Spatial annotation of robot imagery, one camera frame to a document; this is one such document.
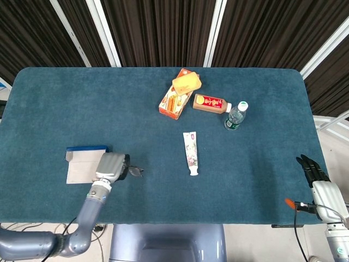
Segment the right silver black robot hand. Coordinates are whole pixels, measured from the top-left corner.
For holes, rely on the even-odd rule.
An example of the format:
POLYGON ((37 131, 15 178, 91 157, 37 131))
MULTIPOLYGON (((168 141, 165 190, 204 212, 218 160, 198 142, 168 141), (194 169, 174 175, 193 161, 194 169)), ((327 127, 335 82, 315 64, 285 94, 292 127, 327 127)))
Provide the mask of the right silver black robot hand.
POLYGON ((309 157, 302 154, 296 160, 304 171, 313 198, 311 204, 300 204, 299 209, 316 214, 324 224, 346 225, 348 209, 337 184, 309 157))

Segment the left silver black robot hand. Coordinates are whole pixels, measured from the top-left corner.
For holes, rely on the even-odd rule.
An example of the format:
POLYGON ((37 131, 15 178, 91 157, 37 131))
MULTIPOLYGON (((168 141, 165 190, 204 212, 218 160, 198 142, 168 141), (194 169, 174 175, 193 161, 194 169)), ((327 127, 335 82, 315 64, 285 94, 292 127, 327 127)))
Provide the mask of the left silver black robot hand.
POLYGON ((130 156, 115 152, 102 155, 96 169, 96 179, 107 180, 109 183, 124 180, 130 167, 130 156))

